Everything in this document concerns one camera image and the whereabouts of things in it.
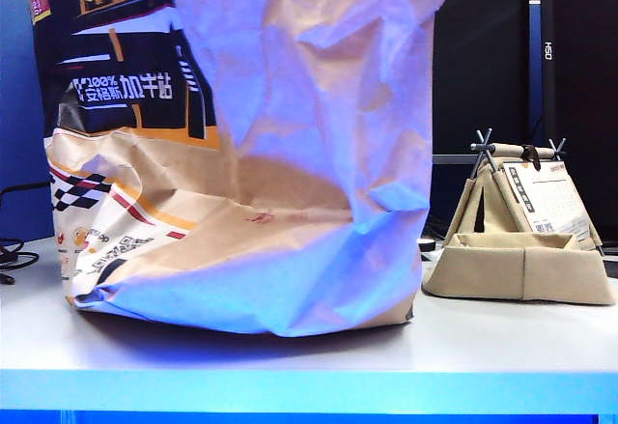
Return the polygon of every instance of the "red stripe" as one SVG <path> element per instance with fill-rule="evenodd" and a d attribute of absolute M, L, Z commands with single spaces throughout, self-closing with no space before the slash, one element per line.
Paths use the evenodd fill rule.
<path fill-rule="evenodd" d="M 77 187 L 84 187 L 86 189 L 92 189 L 94 187 L 97 187 L 97 185 L 99 185 L 99 183 L 90 183 L 90 182 L 87 182 L 87 181 L 80 181 L 79 183 L 74 184 L 74 185 L 76 185 Z"/>
<path fill-rule="evenodd" d="M 140 220 L 142 223 L 146 223 L 146 224 L 150 224 L 152 226 L 153 223 L 151 223 L 148 219 L 146 219 L 146 217 L 140 213 L 135 207 L 133 207 L 129 202 L 127 202 L 122 196 L 120 196 L 118 194 L 118 192 L 114 192 L 113 190 L 111 191 L 111 196 L 114 198 L 114 200 L 116 202 L 118 202 L 120 205 L 123 206 L 123 208 L 131 215 L 133 216 L 135 219 Z"/>
<path fill-rule="evenodd" d="M 177 233 L 176 231 L 170 231 L 165 236 L 167 236 L 169 238 L 174 238 L 174 239 L 182 239 L 184 236 L 186 236 L 186 234 Z"/>
<path fill-rule="evenodd" d="M 59 172 L 58 170 L 56 170 L 54 167 L 50 166 L 49 167 L 49 171 L 51 171 L 51 173 L 54 176 L 57 176 L 58 178 L 60 178 L 61 180 L 66 180 L 69 176 Z"/>

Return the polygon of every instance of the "paper bag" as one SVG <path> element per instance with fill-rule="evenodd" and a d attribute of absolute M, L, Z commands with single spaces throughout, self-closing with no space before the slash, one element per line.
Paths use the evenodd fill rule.
<path fill-rule="evenodd" d="M 408 319 L 442 1 L 31 0 L 69 301 L 281 336 Z"/>

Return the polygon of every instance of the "orange stripe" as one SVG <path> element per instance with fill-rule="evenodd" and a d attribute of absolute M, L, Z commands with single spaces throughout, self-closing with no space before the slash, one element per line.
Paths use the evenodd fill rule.
<path fill-rule="evenodd" d="M 132 103 L 131 107 L 133 108 L 133 113 L 135 114 L 135 126 L 140 128 L 142 127 L 142 109 L 139 106 L 139 103 Z"/>
<path fill-rule="evenodd" d="M 112 42 L 114 46 L 114 53 L 116 54 L 116 60 L 118 62 L 123 62 L 125 60 L 125 54 L 123 54 L 123 48 L 120 46 L 120 40 L 118 39 L 118 34 L 116 33 L 115 28 L 109 29 L 109 40 Z"/>
<path fill-rule="evenodd" d="M 49 159 L 49 163 L 54 165 L 56 168 L 60 168 L 61 170 L 71 173 L 72 175 L 87 177 L 88 175 L 91 175 L 93 173 L 92 171 L 73 170 L 66 165 L 62 165 L 56 161 L 53 161 L 51 158 Z M 122 183 L 117 178 L 109 176 L 106 177 L 105 180 L 107 183 L 113 183 L 122 192 L 131 197 L 142 209 L 144 209 L 144 212 L 146 212 L 153 218 L 183 229 L 193 229 L 197 226 L 197 223 L 195 221 L 190 221 L 188 219 L 180 218 L 179 216 L 174 216 L 172 214 L 162 212 L 150 200 L 142 196 L 137 189 L 134 189 L 131 186 Z"/>

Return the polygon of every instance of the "white desk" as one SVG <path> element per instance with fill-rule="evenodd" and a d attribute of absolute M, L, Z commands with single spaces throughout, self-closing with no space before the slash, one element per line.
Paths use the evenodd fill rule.
<path fill-rule="evenodd" d="M 53 240 L 26 249 L 0 287 L 2 409 L 618 413 L 618 306 L 419 294 L 405 326 L 243 336 L 77 313 Z"/>

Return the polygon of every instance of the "blue wall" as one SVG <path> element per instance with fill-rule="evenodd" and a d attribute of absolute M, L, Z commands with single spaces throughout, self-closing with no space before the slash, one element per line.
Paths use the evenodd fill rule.
<path fill-rule="evenodd" d="M 0 190 L 48 180 L 42 102 L 27 0 L 0 0 Z M 49 189 L 9 192 L 0 203 L 0 237 L 53 235 Z"/>

